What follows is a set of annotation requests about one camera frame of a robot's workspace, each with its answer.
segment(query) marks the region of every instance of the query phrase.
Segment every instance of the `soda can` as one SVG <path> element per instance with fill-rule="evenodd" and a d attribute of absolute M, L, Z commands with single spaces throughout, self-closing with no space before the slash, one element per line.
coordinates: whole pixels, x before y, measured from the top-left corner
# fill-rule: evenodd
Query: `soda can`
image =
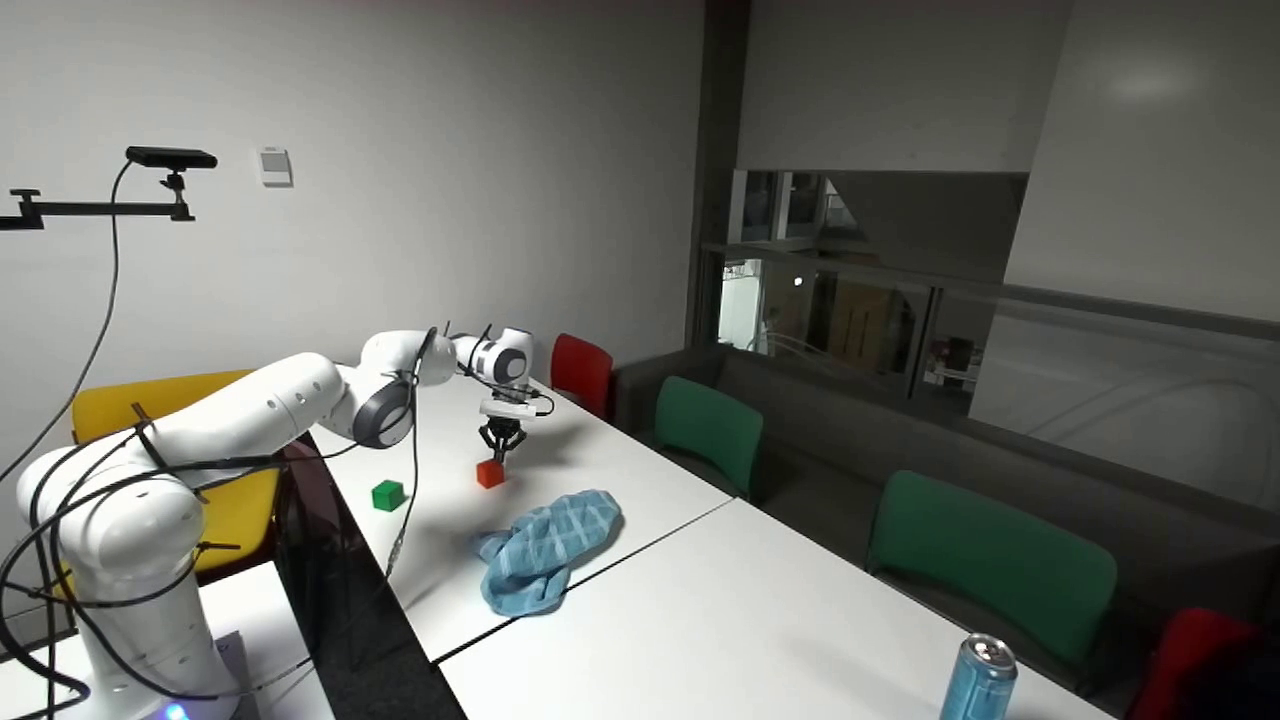
<path fill-rule="evenodd" d="M 1006 720 L 1018 655 L 1006 641 L 972 633 L 961 641 L 939 720 Z"/>

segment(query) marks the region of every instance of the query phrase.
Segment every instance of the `blue cloth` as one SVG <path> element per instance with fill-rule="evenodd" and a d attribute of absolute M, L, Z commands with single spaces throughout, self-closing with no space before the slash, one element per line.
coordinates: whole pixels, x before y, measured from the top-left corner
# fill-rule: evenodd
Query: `blue cloth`
<path fill-rule="evenodd" d="M 483 601 L 501 617 L 558 612 L 567 573 L 617 539 L 626 513 L 609 491 L 559 495 L 515 521 L 514 533 L 483 538 Z"/>

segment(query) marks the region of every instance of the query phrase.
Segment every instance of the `green object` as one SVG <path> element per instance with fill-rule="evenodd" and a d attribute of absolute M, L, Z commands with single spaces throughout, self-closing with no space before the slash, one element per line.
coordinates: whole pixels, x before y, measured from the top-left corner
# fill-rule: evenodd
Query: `green object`
<path fill-rule="evenodd" d="M 685 451 L 711 469 L 700 469 L 725 491 L 756 502 L 756 449 L 763 417 L 707 385 L 669 376 L 658 393 L 652 446 L 662 451 Z"/>
<path fill-rule="evenodd" d="M 397 513 L 402 505 L 404 505 L 404 484 L 402 480 L 371 484 L 371 510 Z"/>
<path fill-rule="evenodd" d="M 873 568 L 985 606 L 1076 673 L 1119 584 L 1107 547 L 920 473 L 883 484 L 868 553 Z"/>

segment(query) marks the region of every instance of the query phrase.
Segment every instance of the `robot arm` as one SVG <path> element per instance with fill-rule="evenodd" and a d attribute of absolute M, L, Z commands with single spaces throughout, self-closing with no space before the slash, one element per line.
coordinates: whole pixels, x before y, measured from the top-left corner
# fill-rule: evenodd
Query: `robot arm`
<path fill-rule="evenodd" d="M 218 655 L 188 576 L 205 529 L 194 488 L 245 475 L 314 425 L 365 449 L 393 449 L 412 429 L 417 389 L 456 374 L 498 393 L 492 413 L 515 417 L 530 393 L 530 336 L 382 332 L 358 370 L 301 353 L 172 417 L 34 462 L 15 484 L 21 513 L 34 524 L 59 516 L 58 539 L 76 576 L 80 621 L 92 629 L 87 662 L 98 683 L 115 689 L 92 706 L 106 718 L 143 718 L 164 697 L 205 706 L 214 718 L 237 708 L 237 680 Z"/>

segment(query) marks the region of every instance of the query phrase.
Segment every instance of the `red object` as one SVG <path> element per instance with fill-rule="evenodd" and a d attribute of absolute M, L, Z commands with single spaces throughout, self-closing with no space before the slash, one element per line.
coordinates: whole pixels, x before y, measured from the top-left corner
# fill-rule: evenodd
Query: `red object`
<path fill-rule="evenodd" d="M 1223 617 L 1217 607 L 1180 607 L 1157 644 L 1154 668 L 1129 720 L 1167 720 L 1180 706 L 1180 683 L 1213 664 L 1217 655 L 1250 644 L 1258 636 L 1252 625 Z"/>
<path fill-rule="evenodd" d="M 559 332 L 553 344 L 553 389 L 609 420 L 612 355 L 592 340 Z"/>
<path fill-rule="evenodd" d="M 506 480 L 510 480 L 510 473 L 506 473 L 501 462 L 478 463 L 478 484 L 498 488 L 498 484 L 506 484 Z"/>

